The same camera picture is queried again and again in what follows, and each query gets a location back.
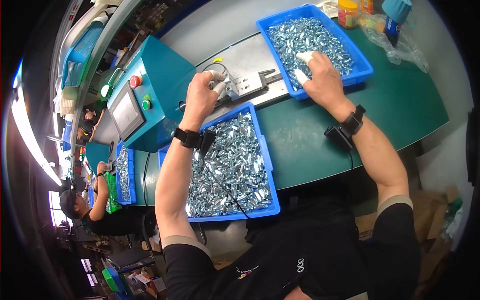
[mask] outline white glove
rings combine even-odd
[[[205,73],[206,72],[210,72],[212,75],[213,75],[213,82],[215,83],[218,83],[213,89],[212,91],[216,91],[216,93],[218,95],[220,95],[223,90],[225,89],[225,82],[223,82],[225,80],[225,75],[220,73],[219,71],[215,71],[215,70],[208,70],[208,71],[204,71]]]
[[[299,60],[304,61],[304,62],[308,65],[308,62],[309,62],[311,59],[313,59],[312,53],[313,53],[313,51],[309,51],[309,52],[299,52],[299,53],[297,53],[297,58],[298,58]],[[298,81],[299,84],[301,84],[302,86],[303,86],[303,84],[304,84],[307,80],[310,80],[310,78],[308,78],[308,76],[305,75],[305,73],[302,72],[302,70],[295,69],[293,72],[295,73],[295,77],[297,77],[297,81]]]

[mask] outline machine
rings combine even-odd
[[[172,140],[195,73],[195,66],[153,36],[114,71],[107,107],[125,147],[156,152]]]

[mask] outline yellow label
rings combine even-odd
[[[351,15],[346,15],[345,16],[345,26],[346,27],[352,27],[352,16]]]

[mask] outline black t-shirt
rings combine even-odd
[[[283,299],[299,286],[312,299],[409,299],[417,285],[420,249],[413,212],[387,207],[370,241],[327,220],[297,219],[267,229],[231,265],[217,271],[197,247],[164,248],[168,298]]]
[[[93,127],[100,120],[100,115],[102,114],[102,110],[106,107],[106,105],[107,105],[106,101],[102,102],[99,100],[93,104],[84,106],[80,125],[86,132],[91,133],[93,131]],[[89,120],[85,120],[85,114],[87,113],[87,110],[95,112],[94,116]]]
[[[90,211],[92,210],[89,210],[82,217],[82,222],[97,235],[121,236],[132,233],[139,234],[142,230],[143,215],[148,209],[153,210],[153,207],[123,207],[112,214],[105,212],[103,218],[98,221],[90,219]]]

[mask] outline chair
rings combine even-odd
[[[145,240],[148,250],[143,250],[141,248],[132,248],[132,241],[127,235],[127,240],[129,247],[125,251],[120,253],[115,253],[107,257],[107,262],[109,262],[112,268],[121,273],[127,273],[142,267],[146,267],[155,263],[155,254],[161,254],[161,252],[155,252],[152,250],[152,245],[146,231],[146,217],[149,213],[146,213],[142,216],[142,237]]]

